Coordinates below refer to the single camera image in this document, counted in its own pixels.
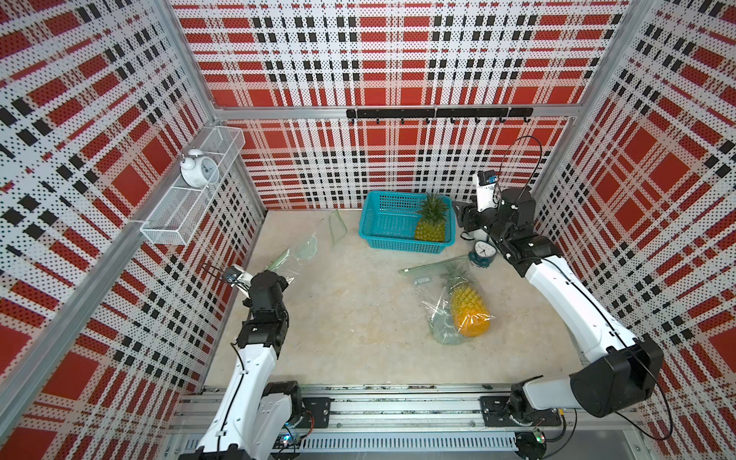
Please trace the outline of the green-yellow pineapple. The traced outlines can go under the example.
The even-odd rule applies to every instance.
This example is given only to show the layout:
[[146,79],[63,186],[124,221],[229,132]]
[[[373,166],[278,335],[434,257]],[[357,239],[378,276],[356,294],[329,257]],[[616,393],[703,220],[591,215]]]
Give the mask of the green-yellow pineapple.
[[414,239],[421,242],[444,243],[448,221],[448,205],[438,194],[427,194],[418,215]]

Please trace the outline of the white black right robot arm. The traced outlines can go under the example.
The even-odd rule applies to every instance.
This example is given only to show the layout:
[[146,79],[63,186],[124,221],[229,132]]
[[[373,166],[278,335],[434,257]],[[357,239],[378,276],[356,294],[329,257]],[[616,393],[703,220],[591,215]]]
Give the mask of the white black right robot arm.
[[485,186],[474,202],[452,207],[460,228],[482,233],[483,243],[534,287],[567,326],[586,366],[568,376],[537,377],[513,385],[509,412],[526,421],[546,409],[582,409],[597,418],[642,403],[655,393],[663,352],[609,314],[564,259],[534,228],[536,202],[526,188],[491,199]]

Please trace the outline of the clear zip-top bag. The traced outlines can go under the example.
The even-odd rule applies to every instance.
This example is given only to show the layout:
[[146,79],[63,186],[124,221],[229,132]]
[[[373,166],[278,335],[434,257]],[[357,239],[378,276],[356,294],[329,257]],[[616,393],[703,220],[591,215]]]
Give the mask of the clear zip-top bag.
[[311,269],[327,264],[346,235],[347,226],[341,214],[333,211],[300,236],[266,269],[284,277],[291,285],[298,278],[305,277]]
[[[413,268],[402,268],[399,270],[399,274],[411,285],[419,303],[425,309],[427,313],[427,324],[429,324],[429,331],[433,338],[442,345],[454,346],[463,344],[475,337],[462,337],[452,323],[449,298],[445,290],[444,280],[445,267],[448,264],[460,264],[460,266],[463,266],[471,274],[481,294],[484,296],[489,312],[492,314],[486,294],[479,281],[473,276],[470,260],[466,256],[455,257],[431,264],[422,264]],[[490,329],[495,320],[496,317],[494,316],[490,323]]]

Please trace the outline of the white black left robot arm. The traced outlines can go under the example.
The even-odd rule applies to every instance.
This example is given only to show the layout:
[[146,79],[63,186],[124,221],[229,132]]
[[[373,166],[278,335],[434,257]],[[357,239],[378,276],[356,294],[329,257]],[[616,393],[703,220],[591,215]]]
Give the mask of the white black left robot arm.
[[269,380],[289,329],[283,299],[288,286],[286,278],[268,270],[251,279],[250,316],[232,344],[230,383],[205,435],[181,459],[268,459],[282,429],[301,420],[299,383]]

